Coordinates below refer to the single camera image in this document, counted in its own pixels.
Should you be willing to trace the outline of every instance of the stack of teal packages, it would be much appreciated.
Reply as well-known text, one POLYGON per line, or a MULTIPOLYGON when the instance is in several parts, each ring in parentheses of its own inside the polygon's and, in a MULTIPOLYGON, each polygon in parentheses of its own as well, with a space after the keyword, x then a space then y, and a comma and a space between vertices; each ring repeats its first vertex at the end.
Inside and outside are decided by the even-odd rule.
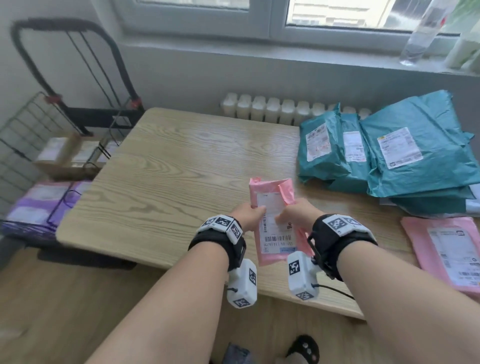
POLYGON ((334 191, 367 193, 418 216, 465 214, 480 167, 452 97, 409 97, 360 121, 333 111, 300 125, 299 178, 334 191))

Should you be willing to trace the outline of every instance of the clear water bottle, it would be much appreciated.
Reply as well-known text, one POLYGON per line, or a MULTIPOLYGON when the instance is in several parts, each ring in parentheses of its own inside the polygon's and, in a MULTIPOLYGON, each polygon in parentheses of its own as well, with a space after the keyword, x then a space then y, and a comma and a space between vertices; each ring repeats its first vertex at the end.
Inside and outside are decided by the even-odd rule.
POLYGON ((415 65, 445 24, 459 0, 432 0, 400 55, 400 63, 415 65))

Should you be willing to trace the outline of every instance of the person's right arm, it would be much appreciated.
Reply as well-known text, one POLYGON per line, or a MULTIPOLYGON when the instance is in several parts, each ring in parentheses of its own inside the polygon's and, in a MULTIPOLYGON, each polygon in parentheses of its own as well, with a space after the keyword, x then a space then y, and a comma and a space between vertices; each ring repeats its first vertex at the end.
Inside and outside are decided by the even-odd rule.
MULTIPOLYGON (((299 199, 278 222, 312 230, 324 212, 299 199)), ((348 245, 337 268, 377 339, 405 363, 480 363, 480 305, 369 243, 348 245)))

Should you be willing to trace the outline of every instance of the wood grain tabletop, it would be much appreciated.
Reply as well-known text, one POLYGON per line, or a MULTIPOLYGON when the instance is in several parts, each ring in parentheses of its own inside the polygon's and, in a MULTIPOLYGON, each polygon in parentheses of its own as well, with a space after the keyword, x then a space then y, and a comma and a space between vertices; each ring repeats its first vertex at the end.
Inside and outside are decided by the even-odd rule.
MULTIPOLYGON (((351 215, 381 247, 418 265, 397 207, 363 194, 331 192, 296 178, 299 129, 294 126, 154 108, 148 110, 61 223, 60 242, 139 263, 170 268, 210 216, 250 200, 250 177, 292 178, 296 197, 327 213, 351 215)), ((246 258, 258 264, 252 233, 246 258)), ((323 273, 320 284, 348 292, 323 273)), ((288 290, 286 262, 258 267, 259 294, 363 318, 357 304, 320 288, 301 301, 288 290)))

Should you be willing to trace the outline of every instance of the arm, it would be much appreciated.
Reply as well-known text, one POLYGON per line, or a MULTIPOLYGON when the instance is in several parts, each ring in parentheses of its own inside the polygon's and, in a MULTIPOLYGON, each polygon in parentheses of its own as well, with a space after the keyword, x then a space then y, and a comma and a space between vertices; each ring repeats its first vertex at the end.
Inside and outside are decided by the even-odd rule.
MULTIPOLYGON (((277 220, 311 231, 321 215, 300 199, 277 220)), ((337 267, 378 340, 402 362, 480 363, 476 302, 369 242, 348 245, 337 267)))
MULTIPOLYGON (((230 215, 251 231, 265 212, 250 204, 230 215)), ((207 363, 227 279, 228 256, 217 243, 189 250, 112 331, 87 364, 207 363)))

